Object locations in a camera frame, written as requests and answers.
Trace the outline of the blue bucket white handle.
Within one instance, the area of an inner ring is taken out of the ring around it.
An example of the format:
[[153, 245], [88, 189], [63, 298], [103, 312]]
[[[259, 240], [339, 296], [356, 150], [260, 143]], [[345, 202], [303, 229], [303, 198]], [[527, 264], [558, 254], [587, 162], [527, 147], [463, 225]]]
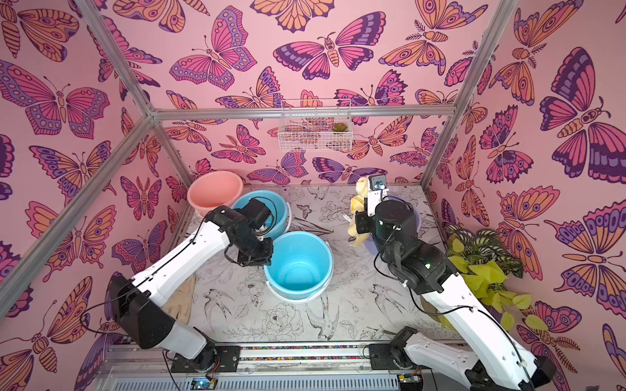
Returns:
[[292, 222], [291, 206], [281, 195], [268, 190], [250, 192], [237, 199], [232, 208], [242, 209], [252, 199], [261, 201], [272, 212], [272, 217], [266, 223], [266, 226], [269, 226], [270, 223], [272, 224], [272, 229], [267, 234], [267, 237], [278, 239], [289, 231]]

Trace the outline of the yellow microfiber cloth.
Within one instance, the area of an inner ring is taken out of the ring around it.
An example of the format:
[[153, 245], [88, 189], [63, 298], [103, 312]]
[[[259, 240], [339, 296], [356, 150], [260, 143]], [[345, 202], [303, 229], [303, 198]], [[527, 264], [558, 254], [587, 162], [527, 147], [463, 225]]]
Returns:
[[368, 178], [361, 177], [355, 184], [356, 195], [350, 199], [351, 218], [347, 233], [352, 238], [350, 246], [353, 248], [361, 246], [370, 236], [367, 206], [368, 192]]

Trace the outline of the pink plastic bucket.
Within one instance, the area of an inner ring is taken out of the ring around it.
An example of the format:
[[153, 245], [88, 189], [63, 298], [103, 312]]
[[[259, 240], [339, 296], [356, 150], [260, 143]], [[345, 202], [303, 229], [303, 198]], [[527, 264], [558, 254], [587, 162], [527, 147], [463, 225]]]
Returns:
[[232, 206], [243, 193], [244, 183], [230, 171], [214, 171], [196, 179], [187, 190], [188, 203], [205, 216], [220, 206]]

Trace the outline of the purple plastic bucket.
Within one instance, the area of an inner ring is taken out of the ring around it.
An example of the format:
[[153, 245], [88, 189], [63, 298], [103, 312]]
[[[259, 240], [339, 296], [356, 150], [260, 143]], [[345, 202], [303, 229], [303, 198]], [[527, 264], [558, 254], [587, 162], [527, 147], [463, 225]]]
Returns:
[[386, 196], [375, 209], [375, 215], [368, 217], [368, 226], [370, 236], [365, 247], [376, 255], [382, 248], [405, 246], [416, 240], [421, 217], [411, 203], [397, 196]]

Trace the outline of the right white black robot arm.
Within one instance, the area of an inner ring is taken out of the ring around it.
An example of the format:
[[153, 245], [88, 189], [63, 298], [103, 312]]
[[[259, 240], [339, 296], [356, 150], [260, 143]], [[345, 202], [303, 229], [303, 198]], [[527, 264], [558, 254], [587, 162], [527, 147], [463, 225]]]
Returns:
[[375, 258], [388, 268], [386, 277], [407, 288], [410, 298], [424, 297], [435, 308], [432, 314], [445, 317], [469, 345], [469, 350], [454, 349], [404, 327], [389, 343], [398, 366], [430, 368], [469, 390], [535, 390], [555, 379], [553, 361], [516, 342], [445, 254], [419, 239], [412, 205], [369, 197], [355, 212], [355, 225], [373, 238]]

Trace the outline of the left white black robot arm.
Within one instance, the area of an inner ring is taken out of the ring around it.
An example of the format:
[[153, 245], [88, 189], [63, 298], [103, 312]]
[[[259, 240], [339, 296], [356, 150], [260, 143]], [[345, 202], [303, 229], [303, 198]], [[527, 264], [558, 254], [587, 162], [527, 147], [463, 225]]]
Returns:
[[240, 267], [270, 265], [273, 240], [268, 233], [277, 221], [277, 207], [256, 198], [239, 209], [220, 205], [211, 210], [195, 233], [161, 260], [130, 279], [112, 281], [109, 302], [116, 323], [143, 350], [172, 352], [186, 359], [195, 371], [215, 368], [215, 342], [167, 314], [163, 307], [199, 267], [228, 249], [237, 249], [232, 263]]

